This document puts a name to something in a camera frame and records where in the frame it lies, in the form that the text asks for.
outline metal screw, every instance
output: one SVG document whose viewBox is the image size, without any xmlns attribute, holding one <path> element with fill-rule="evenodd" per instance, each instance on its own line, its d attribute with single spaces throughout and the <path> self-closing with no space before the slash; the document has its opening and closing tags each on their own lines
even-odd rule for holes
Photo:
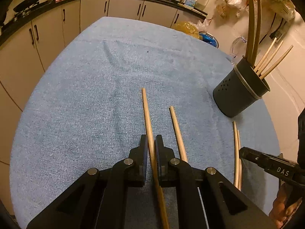
<svg viewBox="0 0 305 229">
<path fill-rule="evenodd" d="M 208 172 L 210 175 L 216 174 L 216 169 L 213 167 L 209 167 L 206 169 L 206 172 Z"/>
<path fill-rule="evenodd" d="M 172 159 L 170 160 L 170 163 L 176 165 L 176 164 L 179 164 L 179 163 L 180 163 L 180 160 L 179 160 L 178 158 L 172 158 Z"/>
<path fill-rule="evenodd" d="M 87 173 L 89 175 L 95 175 L 97 173 L 97 169 L 96 168 L 90 168 L 90 169 L 88 169 Z"/>
<path fill-rule="evenodd" d="M 132 163 L 133 163 L 133 160 L 131 158 L 126 158 L 124 160 L 124 164 L 126 164 L 126 165 L 131 165 Z"/>
</svg>

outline frying pan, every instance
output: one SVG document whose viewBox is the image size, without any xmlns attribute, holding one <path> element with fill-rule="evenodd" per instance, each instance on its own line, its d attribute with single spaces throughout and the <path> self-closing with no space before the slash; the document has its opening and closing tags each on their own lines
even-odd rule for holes
<svg viewBox="0 0 305 229">
<path fill-rule="evenodd" d="M 24 0 L 22 3 L 19 3 L 16 7 L 14 7 L 14 11 L 19 13 L 25 10 L 27 7 L 37 3 L 39 0 Z"/>
</svg>

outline human hand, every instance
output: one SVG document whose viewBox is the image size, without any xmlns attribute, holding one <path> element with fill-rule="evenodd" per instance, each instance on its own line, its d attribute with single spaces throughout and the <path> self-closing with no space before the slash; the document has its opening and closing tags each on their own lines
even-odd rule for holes
<svg viewBox="0 0 305 229">
<path fill-rule="evenodd" d="M 297 206 L 301 202 L 301 198 L 295 202 L 294 204 L 290 205 L 288 208 L 285 208 L 285 204 L 289 198 L 289 192 L 287 191 L 287 184 L 284 183 L 277 194 L 276 199 L 273 202 L 273 208 L 269 213 L 269 217 L 273 220 L 276 227 L 280 229 L 284 222 L 293 215 L 293 212 L 297 208 Z"/>
</svg>

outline chopstick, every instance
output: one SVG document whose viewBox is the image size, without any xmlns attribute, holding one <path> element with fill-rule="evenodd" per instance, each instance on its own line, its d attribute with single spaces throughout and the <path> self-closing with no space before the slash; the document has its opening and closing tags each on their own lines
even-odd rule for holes
<svg viewBox="0 0 305 229">
<path fill-rule="evenodd" d="M 274 56 L 277 54 L 277 52 L 279 51 L 279 49 L 281 48 L 281 46 L 283 45 L 283 41 L 280 42 L 280 44 L 278 45 L 278 47 L 275 49 L 275 51 L 272 53 L 271 57 L 258 69 L 257 71 L 257 75 L 259 76 L 264 69 L 268 66 L 268 64 L 271 62 L 271 60 L 274 58 Z"/>
<path fill-rule="evenodd" d="M 289 49 L 266 71 L 264 72 L 261 76 L 260 79 L 263 80 L 271 71 L 274 70 L 274 68 L 276 66 L 278 66 L 280 64 L 280 62 L 282 62 L 282 60 L 287 56 L 287 54 L 291 51 L 291 49 L 293 48 L 293 45 L 291 45 L 289 47 Z"/>
<path fill-rule="evenodd" d="M 168 223 L 167 214 L 166 214 L 166 207 L 165 207 L 163 191 L 162 191 L 162 188 L 159 186 L 159 181 L 158 181 L 157 162 L 156 162 L 156 156 L 155 156 L 155 144 L 154 144 L 154 139 L 153 139 L 152 125 L 151 125 L 151 121 L 150 121 L 150 117 L 149 117 L 149 109 L 148 109 L 145 88 L 142 88 L 142 99 L 143 99 L 143 110 L 144 110 L 146 134 L 148 137 L 150 163 L 152 166 L 152 174 L 153 174 L 153 178 L 155 181 L 155 188 L 156 188 L 157 197 L 158 197 L 161 221 L 162 221 L 163 229 L 169 229 L 169 223 Z"/>
<path fill-rule="evenodd" d="M 175 109 L 173 108 L 173 106 L 170 106 L 170 115 L 171 115 L 171 118 L 173 120 L 173 128 L 174 128 L 176 139 L 177 139 L 178 149 L 179 149 L 179 153 L 180 153 L 180 159 L 185 161 L 185 162 L 188 162 L 188 158 L 186 156 L 186 151 L 185 151 L 181 131 L 180 131 L 180 128 L 179 128 L 178 120 L 177 120 Z"/>
<path fill-rule="evenodd" d="M 252 53 L 252 58 L 250 61 L 252 68 L 254 67 L 254 64 L 255 64 L 257 51 L 258 51 L 258 47 L 259 47 L 259 43 L 260 43 L 261 24 L 262 24 L 262 4 L 261 4 L 261 0 L 257 0 L 257 26 L 256 26 L 255 41 L 254 41 L 254 46 L 253 46 L 253 53 Z"/>
<path fill-rule="evenodd" d="M 234 186 L 238 188 L 239 180 L 239 146 L 238 146 L 238 135 L 236 122 L 233 121 L 233 131 L 234 131 L 234 155 L 235 155 L 235 170 L 234 170 Z"/>
<path fill-rule="evenodd" d="M 274 40 L 272 41 L 271 45 L 269 46 L 268 50 L 266 51 L 266 53 L 264 54 L 264 56 L 261 58 L 261 60 L 258 62 L 258 64 L 255 66 L 254 71 L 257 72 L 258 68 L 260 68 L 260 66 L 263 64 L 263 62 L 265 61 L 266 57 L 268 56 L 269 52 L 271 51 L 273 45 L 275 44 L 277 38 L 275 37 Z"/>
<path fill-rule="evenodd" d="M 240 144 L 239 130 L 237 130 L 237 139 L 238 139 L 238 150 L 240 150 L 242 145 Z M 239 189 L 239 191 L 241 191 L 241 189 L 242 189 L 242 160 L 241 159 L 239 159 L 238 189 Z"/>
<path fill-rule="evenodd" d="M 254 12 L 254 0 L 249 0 L 249 25 L 248 25 L 248 39 L 245 58 L 248 62 L 252 60 L 253 45 L 255 34 L 255 12 Z"/>
</svg>

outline blue towel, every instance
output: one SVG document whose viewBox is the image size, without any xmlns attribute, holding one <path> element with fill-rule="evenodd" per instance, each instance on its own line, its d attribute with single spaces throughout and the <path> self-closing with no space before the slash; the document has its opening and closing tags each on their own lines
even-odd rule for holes
<svg viewBox="0 0 305 229">
<path fill-rule="evenodd" d="M 22 113 L 10 167 L 21 228 L 87 169 L 110 168 L 138 146 L 145 134 L 141 87 L 154 136 L 162 134 L 164 145 L 179 157 L 173 105 L 190 165 L 213 166 L 233 182 L 232 120 L 212 95 L 231 69 L 219 49 L 162 26 L 104 17 L 88 27 L 52 63 Z M 235 120 L 243 146 L 279 154 L 262 100 Z M 276 178 L 254 164 L 243 166 L 243 192 L 267 213 Z M 164 196 L 170 227 L 178 228 L 175 189 L 164 189 Z M 150 164 L 145 187 L 128 191 L 125 228 L 161 228 Z"/>
</svg>

